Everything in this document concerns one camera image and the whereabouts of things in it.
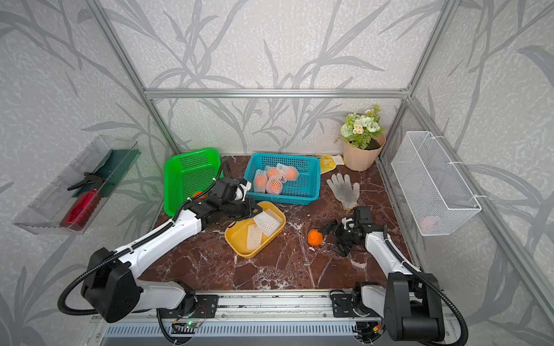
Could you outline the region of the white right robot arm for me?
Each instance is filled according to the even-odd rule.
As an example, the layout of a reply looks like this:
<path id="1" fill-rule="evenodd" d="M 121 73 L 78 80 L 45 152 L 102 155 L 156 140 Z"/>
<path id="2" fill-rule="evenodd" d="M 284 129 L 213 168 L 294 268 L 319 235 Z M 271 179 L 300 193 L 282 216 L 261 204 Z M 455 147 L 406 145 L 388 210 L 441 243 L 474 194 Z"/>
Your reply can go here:
<path id="1" fill-rule="evenodd" d="M 394 245 L 385 225 L 375 223 L 371 208 L 355 207 L 353 216 L 333 220 L 320 230 L 324 236 L 336 238 L 333 252 L 347 257 L 355 246 L 363 246 L 376 259 L 386 275 L 385 287 L 361 283 L 352 293 L 354 311 L 361 315 L 378 315 L 392 340 L 442 342 L 446 330 L 439 294 L 421 280 L 424 277 L 435 287 L 438 280 L 423 274 Z"/>

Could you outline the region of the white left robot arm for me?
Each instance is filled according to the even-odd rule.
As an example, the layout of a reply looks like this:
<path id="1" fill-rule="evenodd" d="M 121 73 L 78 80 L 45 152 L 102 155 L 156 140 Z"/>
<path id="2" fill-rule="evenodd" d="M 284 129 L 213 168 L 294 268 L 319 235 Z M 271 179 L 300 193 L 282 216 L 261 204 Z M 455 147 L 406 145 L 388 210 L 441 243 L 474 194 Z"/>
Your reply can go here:
<path id="1" fill-rule="evenodd" d="M 95 313 L 113 323 L 135 312 L 178 309 L 192 291 L 184 283 L 141 280 L 142 274 L 180 243 L 200 234 L 220 214 L 237 221 L 262 212 L 248 195 L 252 185 L 245 179 L 222 177 L 207 193 L 183 203 L 175 215 L 145 236 L 113 252 L 101 249 L 90 258 L 82 297 Z"/>

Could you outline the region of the white foam net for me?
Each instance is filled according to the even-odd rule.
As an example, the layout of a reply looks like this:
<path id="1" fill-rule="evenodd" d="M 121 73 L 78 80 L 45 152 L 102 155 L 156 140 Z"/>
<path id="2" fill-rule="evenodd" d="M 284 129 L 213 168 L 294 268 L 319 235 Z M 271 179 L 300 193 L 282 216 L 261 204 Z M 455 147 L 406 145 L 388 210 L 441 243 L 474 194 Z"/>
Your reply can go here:
<path id="1" fill-rule="evenodd" d="M 255 224 L 248 226 L 246 247 L 248 250 L 258 249 L 263 240 L 262 230 Z"/>
<path id="2" fill-rule="evenodd" d="M 255 216 L 253 220 L 267 237 L 271 237 L 281 227 L 281 224 L 276 222 L 265 211 Z"/>
<path id="3" fill-rule="evenodd" d="M 281 216 L 274 212 L 273 210 L 271 209 L 267 209 L 265 210 L 265 212 L 270 216 L 272 217 L 276 222 L 278 222 L 279 224 L 282 224 L 283 223 L 283 219 L 281 218 Z"/>

